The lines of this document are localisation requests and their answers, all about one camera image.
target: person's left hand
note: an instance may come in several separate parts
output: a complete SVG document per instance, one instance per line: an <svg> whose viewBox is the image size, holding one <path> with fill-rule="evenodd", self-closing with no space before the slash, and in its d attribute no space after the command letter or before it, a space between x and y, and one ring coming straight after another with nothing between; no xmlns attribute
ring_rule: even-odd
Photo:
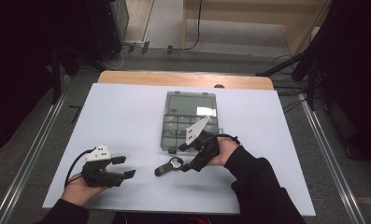
<svg viewBox="0 0 371 224"><path fill-rule="evenodd" d="M65 187L62 199L84 207L94 196L108 189L108 187L89 187L81 174L73 175Z"/></svg>

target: black sleeve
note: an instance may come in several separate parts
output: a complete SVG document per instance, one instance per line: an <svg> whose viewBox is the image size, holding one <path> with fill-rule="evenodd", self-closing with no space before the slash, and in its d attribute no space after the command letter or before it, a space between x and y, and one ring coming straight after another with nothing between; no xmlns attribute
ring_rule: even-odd
<svg viewBox="0 0 371 224"><path fill-rule="evenodd" d="M267 159L256 159L240 146L224 167L236 178L232 189L242 223L305 223Z"/></svg>
<svg viewBox="0 0 371 224"><path fill-rule="evenodd" d="M87 209L59 199L48 214L36 224L87 224L88 219Z"/></svg>

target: metal frame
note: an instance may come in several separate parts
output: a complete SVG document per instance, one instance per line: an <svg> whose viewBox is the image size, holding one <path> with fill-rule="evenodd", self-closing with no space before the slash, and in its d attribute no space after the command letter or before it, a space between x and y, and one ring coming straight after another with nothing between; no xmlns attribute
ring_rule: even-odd
<svg viewBox="0 0 371 224"><path fill-rule="evenodd" d="M357 200L350 188L350 185L348 184L346 177L344 176L342 169L340 168L340 165L335 158L334 152L331 149L327 138L325 137L325 133L322 130L316 111L312 111L307 105L306 96L304 94L300 94L299 98L302 101L302 107L305 110L307 119L319 143L322 156L327 163L328 169L331 173L331 177L335 182L335 185L339 192L339 196L342 199L343 204L345 205L351 223L366 223L360 206L358 205Z"/></svg>
<svg viewBox="0 0 371 224"><path fill-rule="evenodd" d="M4 200L2 201L0 206L0 224L8 222L10 215L14 209L14 206L16 205L17 201L20 198L25 183L27 182L28 177L30 176L34 168L39 153L42 150L42 147L44 146L45 141L50 133L50 129L53 126L54 121L56 120L61 110L66 93L70 86L69 79L70 79L69 76L64 77L63 93L58 98L56 104L50 107L48 115L46 116L45 120L42 123L42 126L39 129L36 135L36 139L34 140L34 143L31 145L30 150L25 156L25 159L19 169L19 172L16 174L16 177L14 178L9 189L7 190Z"/></svg>

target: floor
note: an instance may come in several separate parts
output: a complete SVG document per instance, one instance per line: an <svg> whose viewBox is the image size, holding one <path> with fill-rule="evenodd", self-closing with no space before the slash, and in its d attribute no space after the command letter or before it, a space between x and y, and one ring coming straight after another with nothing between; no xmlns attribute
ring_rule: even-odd
<svg viewBox="0 0 371 224"><path fill-rule="evenodd" d="M130 24L126 42L136 42L142 46L149 41L150 48L180 48L181 0L127 0L127 3ZM195 22L187 22L187 46L191 46L195 41ZM166 52L158 50L151 50L147 55L123 52L107 64L121 70L209 71L248 76L289 58L279 57L289 55L290 52L275 25L203 21L200 30L201 39L190 52L174 53L169 57ZM12 140L0 149L1 204L7 190L16 180L22 162L28 157L29 149L35 147L35 136L38 136L39 128L46 125L46 115L54 109L59 111L48 127L49 135L42 139L42 146L36 146L40 147L40 151L36 153L35 168L23 177L26 184L20 187L21 195L14 198L16 205L6 211L10 216L0 223L30 223L47 213L40 207L61 159L60 155L75 127L76 122L73 120L76 120L76 106L83 105L91 85L98 79L97 71L87 65L81 68L83 70L78 77L65 77L63 83L67 91L64 92L65 99L60 106L51 106L51 92L48 92ZM274 75L272 79L283 110L287 111L286 120L317 212L315 217L306 217L307 223L371 223L371 162L354 161L347 157L343 141L329 114L324 111L323 100L316 99L315 115L321 122L329 146L364 216L365 222L357 222L351 220L346 202L342 201L338 193L340 189L321 153L316 133L310 128L305 106L296 93L279 87L304 83L293 83L288 76L280 74ZM112 212L92 211L89 223L109 223L112 217Z"/></svg>

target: black stand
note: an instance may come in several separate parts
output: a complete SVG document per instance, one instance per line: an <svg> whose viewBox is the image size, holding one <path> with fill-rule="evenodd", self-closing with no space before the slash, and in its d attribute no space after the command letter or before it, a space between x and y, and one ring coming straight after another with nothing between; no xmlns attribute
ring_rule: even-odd
<svg viewBox="0 0 371 224"><path fill-rule="evenodd" d="M80 53L79 51L60 44L52 44L51 47L51 72L52 72L52 87L53 87L53 100L52 104L56 104L57 100L62 94L61 89L61 77L60 77L60 64L63 66L65 72L68 75L75 76L78 73L78 65L75 63L74 58L81 59L85 63L91 65L100 72L106 70L105 67L96 63L86 55Z"/></svg>
<svg viewBox="0 0 371 224"><path fill-rule="evenodd" d="M291 59L276 65L275 67L255 74L256 77L270 77L273 74L281 71L282 69L291 66L294 63L299 64L295 67L292 73L292 78L294 81L302 81L307 73L309 73L309 80L307 85L307 104L310 109L314 111L313 97L314 97L314 86L316 82L317 72L318 72L318 59L313 57L311 47L308 47L300 54L292 57Z"/></svg>

